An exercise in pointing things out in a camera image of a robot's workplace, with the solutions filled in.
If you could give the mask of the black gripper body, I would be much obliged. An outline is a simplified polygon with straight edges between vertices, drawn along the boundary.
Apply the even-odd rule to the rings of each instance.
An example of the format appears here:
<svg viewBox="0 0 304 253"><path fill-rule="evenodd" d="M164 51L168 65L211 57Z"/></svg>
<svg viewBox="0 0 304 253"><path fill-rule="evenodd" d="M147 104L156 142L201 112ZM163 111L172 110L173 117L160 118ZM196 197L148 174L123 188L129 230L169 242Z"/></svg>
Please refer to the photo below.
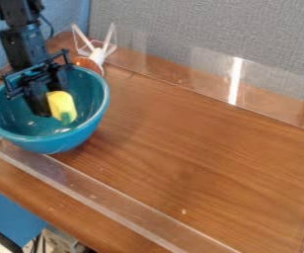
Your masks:
<svg viewBox="0 0 304 253"><path fill-rule="evenodd" d="M69 49L64 48L41 63L34 64L22 70L13 69L2 76L6 87L6 96L9 99L16 99L25 96L28 84L32 81L42 83L48 90L58 90L57 88L57 69L62 65L72 64Z"/></svg>

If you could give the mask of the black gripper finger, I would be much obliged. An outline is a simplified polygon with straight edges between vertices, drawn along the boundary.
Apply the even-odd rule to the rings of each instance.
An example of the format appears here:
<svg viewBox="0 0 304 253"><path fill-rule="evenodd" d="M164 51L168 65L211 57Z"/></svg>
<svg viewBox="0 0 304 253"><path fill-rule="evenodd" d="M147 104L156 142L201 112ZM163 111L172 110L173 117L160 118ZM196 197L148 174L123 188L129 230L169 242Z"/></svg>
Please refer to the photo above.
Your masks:
<svg viewBox="0 0 304 253"><path fill-rule="evenodd" d="M62 65L57 69L56 77L57 77L57 88L60 91L68 91L69 90L69 72L75 69L72 64Z"/></svg>
<svg viewBox="0 0 304 253"><path fill-rule="evenodd" d="M50 117L52 110L48 99L48 88L38 81L32 81L28 84L25 90L26 102L32 108L32 111L36 115L41 117Z"/></svg>

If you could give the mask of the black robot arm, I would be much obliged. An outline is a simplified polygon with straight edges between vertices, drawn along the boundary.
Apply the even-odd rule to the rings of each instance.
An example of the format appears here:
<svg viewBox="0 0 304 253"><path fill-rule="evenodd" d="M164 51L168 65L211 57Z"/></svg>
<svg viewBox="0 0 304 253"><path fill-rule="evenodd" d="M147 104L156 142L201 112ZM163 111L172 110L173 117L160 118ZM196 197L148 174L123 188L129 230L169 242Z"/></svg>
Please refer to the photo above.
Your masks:
<svg viewBox="0 0 304 253"><path fill-rule="evenodd" d="M0 0L0 20L9 28L0 30L0 43L12 65L2 76L6 97L22 96L33 113L52 117L48 93L68 91L68 72L73 69L69 50L50 53L42 32L42 0Z"/></svg>

